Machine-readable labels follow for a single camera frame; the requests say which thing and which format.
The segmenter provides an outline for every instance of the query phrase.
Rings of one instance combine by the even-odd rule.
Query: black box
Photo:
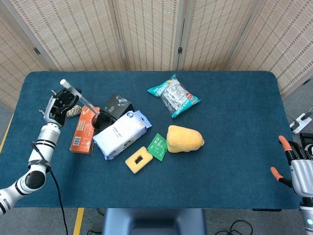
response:
[[[113,121],[118,120],[128,111],[133,111],[134,108],[132,103],[127,99],[121,97],[119,94],[115,93],[111,96],[109,101],[105,104],[103,111],[110,114]]]

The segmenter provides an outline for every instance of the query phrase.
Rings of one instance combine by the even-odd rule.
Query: white power outlet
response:
[[[299,122],[299,126],[293,130],[292,132],[295,134],[298,134],[304,127],[306,127],[306,125],[308,125],[310,123],[310,121],[312,121],[312,118],[308,117],[307,119],[301,120],[301,118],[305,115],[305,113],[301,114],[296,121]],[[290,128],[292,128],[295,125],[294,122],[292,122],[292,124],[289,125]]]

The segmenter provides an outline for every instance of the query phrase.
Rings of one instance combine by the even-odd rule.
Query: table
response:
[[[61,129],[51,167],[65,207],[102,208],[258,208],[295,209],[301,200],[279,184],[269,168],[285,177],[289,166],[277,136],[291,139],[275,76],[266,71],[177,71],[178,80],[201,98],[201,103],[172,119],[162,100],[146,90],[169,79],[173,71],[32,72],[23,84],[19,102],[0,155],[0,188],[27,172],[31,142],[45,124],[50,90],[61,79],[81,88],[94,105],[102,106],[113,93],[133,103],[153,125],[118,155],[105,161],[93,154],[69,151],[78,117]],[[156,133],[166,137],[175,124],[201,132],[205,145],[189,153],[166,153],[134,175],[125,160]],[[55,185],[21,199],[17,207],[58,207]]]

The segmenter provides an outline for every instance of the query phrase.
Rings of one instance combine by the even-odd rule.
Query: yellow potato-shaped sponge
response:
[[[171,153],[189,152],[204,145],[202,135],[195,130],[170,125],[166,136],[167,150]]]

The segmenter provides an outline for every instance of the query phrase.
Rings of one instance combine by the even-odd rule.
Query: yellow floor tape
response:
[[[8,128],[6,129],[5,134],[4,134],[4,137],[3,137],[3,140],[2,140],[2,142],[1,142],[1,145],[0,145],[0,153],[1,153],[1,151],[2,151],[2,148],[3,148],[4,142],[5,142],[6,136],[7,136],[7,134],[8,134],[9,129],[10,129],[10,125],[11,125],[12,118],[13,118],[13,115],[12,115],[12,117],[11,117],[11,120],[10,120],[10,122],[9,122]]]
[[[84,209],[85,208],[78,208],[73,235],[80,234],[80,228],[82,227]]]

